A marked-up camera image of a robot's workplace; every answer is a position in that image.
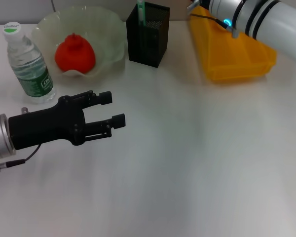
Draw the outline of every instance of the bottle label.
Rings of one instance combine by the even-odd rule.
[[[38,78],[31,80],[19,79],[25,93],[31,97],[41,97],[47,95],[54,87],[48,69]]]

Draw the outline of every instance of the white bowl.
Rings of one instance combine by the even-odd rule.
[[[86,74],[75,70],[63,72],[55,62],[55,53],[68,35],[75,33],[91,44],[96,66]],[[32,40],[38,46],[51,74],[70,77],[94,77],[125,54],[126,28],[119,16],[103,7],[72,6],[54,12],[38,23]]]

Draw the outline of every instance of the red fruit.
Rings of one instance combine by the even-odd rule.
[[[74,33],[67,36],[65,42],[58,46],[55,61],[64,72],[76,70],[81,73],[87,73],[96,63],[95,54],[89,42]]]

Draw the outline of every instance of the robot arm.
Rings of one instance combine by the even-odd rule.
[[[194,0],[235,30],[265,43],[296,62],[296,9],[279,0]]]
[[[124,114],[104,121],[86,123],[83,113],[85,108],[110,103],[110,92],[96,95],[93,91],[88,91],[76,96],[62,96],[54,107],[46,110],[28,113],[23,108],[21,115],[9,119],[6,115],[0,115],[0,159],[14,155],[16,150],[40,146],[58,139],[65,139],[79,146],[88,141],[112,137],[112,128],[126,126]],[[24,164],[28,159],[1,163],[0,170]]]

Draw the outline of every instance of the white wall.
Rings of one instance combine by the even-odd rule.
[[[71,5],[91,5],[103,6],[111,9],[126,20],[136,0],[53,0],[55,9]],[[190,0],[147,0],[171,8],[172,20],[186,19],[186,6]],[[296,7],[296,0],[282,0]],[[20,23],[37,23],[44,16],[53,12],[51,0],[0,0],[0,24],[9,21],[18,21]]]

